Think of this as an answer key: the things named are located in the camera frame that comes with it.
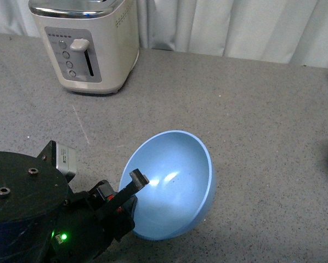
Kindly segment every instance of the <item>cream toaster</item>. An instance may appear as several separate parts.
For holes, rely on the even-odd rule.
[[[139,54],[135,0],[29,0],[59,82],[81,93],[116,93]]]

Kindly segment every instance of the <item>blue bowl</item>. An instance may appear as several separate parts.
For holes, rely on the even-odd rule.
[[[172,130],[143,143],[128,161],[119,189],[138,168],[149,184],[136,196],[134,233],[148,240],[179,236],[206,215],[214,198],[216,178],[208,150],[195,135]]]

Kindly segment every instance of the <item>curtain fold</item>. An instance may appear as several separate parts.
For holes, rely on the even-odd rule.
[[[39,36],[28,1],[0,0],[0,33]],[[137,0],[137,11],[144,48],[328,67],[328,0]]]

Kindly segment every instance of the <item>bolt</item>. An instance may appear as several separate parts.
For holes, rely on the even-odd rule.
[[[0,188],[0,198],[6,198],[10,195],[10,189],[7,187]]]
[[[29,168],[27,172],[31,177],[36,177],[38,174],[38,170],[36,168]]]

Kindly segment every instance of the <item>speckled countertop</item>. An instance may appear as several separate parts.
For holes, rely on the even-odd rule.
[[[134,234],[94,262],[328,262],[328,70],[140,51],[124,87],[90,96],[61,87],[38,38],[0,35],[0,151],[76,148],[75,191],[118,187],[146,139],[182,129],[217,173],[197,228],[160,242]]]

